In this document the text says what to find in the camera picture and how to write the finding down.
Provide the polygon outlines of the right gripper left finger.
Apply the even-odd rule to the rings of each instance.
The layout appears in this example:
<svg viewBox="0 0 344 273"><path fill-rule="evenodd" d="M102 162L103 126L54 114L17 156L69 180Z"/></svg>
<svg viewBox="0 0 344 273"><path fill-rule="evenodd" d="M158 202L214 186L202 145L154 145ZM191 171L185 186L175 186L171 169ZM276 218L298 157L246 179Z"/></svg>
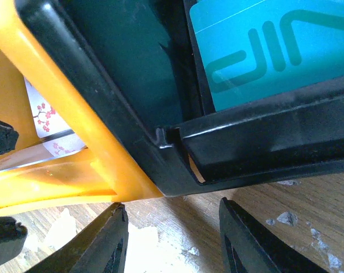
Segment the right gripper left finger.
<svg viewBox="0 0 344 273"><path fill-rule="evenodd" d="M28 272L124 272L128 237L125 205L115 202Z"/></svg>

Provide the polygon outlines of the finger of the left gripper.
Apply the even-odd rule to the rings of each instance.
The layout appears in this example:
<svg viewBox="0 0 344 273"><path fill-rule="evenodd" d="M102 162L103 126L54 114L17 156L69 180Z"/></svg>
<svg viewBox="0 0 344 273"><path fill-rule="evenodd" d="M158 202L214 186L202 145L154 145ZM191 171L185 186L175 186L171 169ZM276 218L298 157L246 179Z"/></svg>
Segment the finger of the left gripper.
<svg viewBox="0 0 344 273"><path fill-rule="evenodd" d="M18 138L18 132L11 125L0 121L0 155L14 150Z"/></svg>
<svg viewBox="0 0 344 273"><path fill-rule="evenodd" d="M27 228L16 219L0 217L0 265L21 253L27 235Z"/></svg>

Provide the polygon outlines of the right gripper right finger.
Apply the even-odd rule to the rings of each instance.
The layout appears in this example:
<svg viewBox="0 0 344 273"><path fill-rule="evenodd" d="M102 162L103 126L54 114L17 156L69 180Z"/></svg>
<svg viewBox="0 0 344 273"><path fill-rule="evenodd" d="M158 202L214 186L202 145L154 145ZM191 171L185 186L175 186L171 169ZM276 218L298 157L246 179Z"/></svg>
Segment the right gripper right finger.
<svg viewBox="0 0 344 273"><path fill-rule="evenodd" d="M326 271L225 197L220 201L219 221L225 272Z"/></svg>

